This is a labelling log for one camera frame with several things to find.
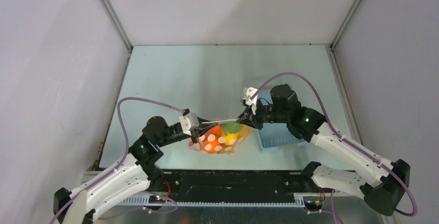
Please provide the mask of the green pepper stem piece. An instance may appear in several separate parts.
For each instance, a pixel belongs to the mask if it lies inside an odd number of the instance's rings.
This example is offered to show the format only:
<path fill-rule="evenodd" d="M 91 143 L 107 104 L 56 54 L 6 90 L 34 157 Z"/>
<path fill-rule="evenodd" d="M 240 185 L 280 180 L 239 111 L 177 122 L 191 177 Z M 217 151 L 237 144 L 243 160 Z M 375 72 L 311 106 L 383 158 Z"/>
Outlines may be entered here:
<path fill-rule="evenodd" d="M 239 133 L 243 128 L 243 125 L 237 122 L 227 122 L 221 124 L 221 126 L 222 131 L 225 135 L 229 135 L 231 133 Z"/>

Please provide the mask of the clear dotted zip top bag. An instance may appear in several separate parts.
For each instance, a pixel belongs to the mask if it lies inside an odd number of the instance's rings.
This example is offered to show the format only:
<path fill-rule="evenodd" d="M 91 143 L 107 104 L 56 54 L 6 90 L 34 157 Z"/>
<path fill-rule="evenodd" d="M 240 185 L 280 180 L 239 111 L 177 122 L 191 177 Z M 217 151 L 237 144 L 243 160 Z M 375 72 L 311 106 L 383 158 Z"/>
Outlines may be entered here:
<path fill-rule="evenodd" d="M 212 154 L 232 154 L 232 153 L 236 152 L 237 149 L 239 148 L 239 146 L 246 140 L 246 138 L 250 134 L 250 130 L 251 130 L 250 127 L 243 125 L 242 130 L 238 133 L 239 139 L 237 140 L 237 142 L 232 146 L 227 146 L 224 144 L 224 138 L 223 138 L 224 133 L 222 131 L 221 124 L 227 123 L 227 122 L 236 122 L 236 120 L 227 119 L 227 120 L 215 120 L 212 122 L 214 122 L 214 127 L 212 129 L 210 129 L 209 131 L 212 131 L 215 134 L 217 134 L 217 136 L 219 137 L 219 142 L 223 147 L 220 152 L 212 153 Z M 194 144 L 192 141 L 190 141 L 188 144 L 188 147 L 189 147 L 189 149 L 191 149 L 193 151 L 203 153 L 200 149 L 199 143 Z"/>

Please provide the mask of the yellow lemon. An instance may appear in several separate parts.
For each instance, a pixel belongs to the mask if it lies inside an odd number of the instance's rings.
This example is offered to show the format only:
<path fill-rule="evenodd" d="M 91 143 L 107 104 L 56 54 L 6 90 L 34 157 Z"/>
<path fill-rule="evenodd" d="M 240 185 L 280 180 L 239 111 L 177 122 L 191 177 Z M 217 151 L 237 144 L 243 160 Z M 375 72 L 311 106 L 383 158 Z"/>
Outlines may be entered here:
<path fill-rule="evenodd" d="M 229 133 L 227 135 L 223 135 L 223 138 L 224 138 L 225 145 L 232 146 L 239 139 L 239 134 L 238 133 Z"/>

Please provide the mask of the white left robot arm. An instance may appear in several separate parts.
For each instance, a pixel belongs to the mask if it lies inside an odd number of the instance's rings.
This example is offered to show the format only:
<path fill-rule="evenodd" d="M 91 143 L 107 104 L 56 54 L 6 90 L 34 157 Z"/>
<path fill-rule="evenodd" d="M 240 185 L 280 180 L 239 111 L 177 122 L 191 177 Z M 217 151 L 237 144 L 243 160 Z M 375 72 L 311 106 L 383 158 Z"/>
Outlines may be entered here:
<path fill-rule="evenodd" d="M 133 194 L 160 190 L 164 184 L 164 173 L 156 165 L 163 156 L 160 148 L 186 139 L 195 141 L 216 125 L 193 113 L 181 116 L 173 125 L 161 116 L 150 118 L 139 139 L 114 164 L 81 186 L 61 188 L 54 194 L 55 219 L 59 223 L 93 223 Z"/>

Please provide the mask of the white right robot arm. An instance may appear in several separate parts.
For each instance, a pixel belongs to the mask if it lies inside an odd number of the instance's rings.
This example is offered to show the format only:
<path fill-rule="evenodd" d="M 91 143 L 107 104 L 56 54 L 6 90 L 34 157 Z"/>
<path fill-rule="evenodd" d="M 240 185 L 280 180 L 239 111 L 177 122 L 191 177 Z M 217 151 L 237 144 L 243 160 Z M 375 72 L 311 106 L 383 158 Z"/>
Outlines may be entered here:
<path fill-rule="evenodd" d="M 285 124 L 297 139 L 314 144 L 351 165 L 353 171 L 330 168 L 311 161 L 301 172 L 304 190 L 331 188 L 363 199 L 373 210 L 391 216 L 406 193 L 410 166 L 399 159 L 386 159 L 331 126 L 320 112 L 303 107 L 289 85 L 275 86 L 270 91 L 272 102 L 262 104 L 257 89 L 245 88 L 242 103 L 245 110 L 238 123 L 261 130 L 265 123 Z"/>

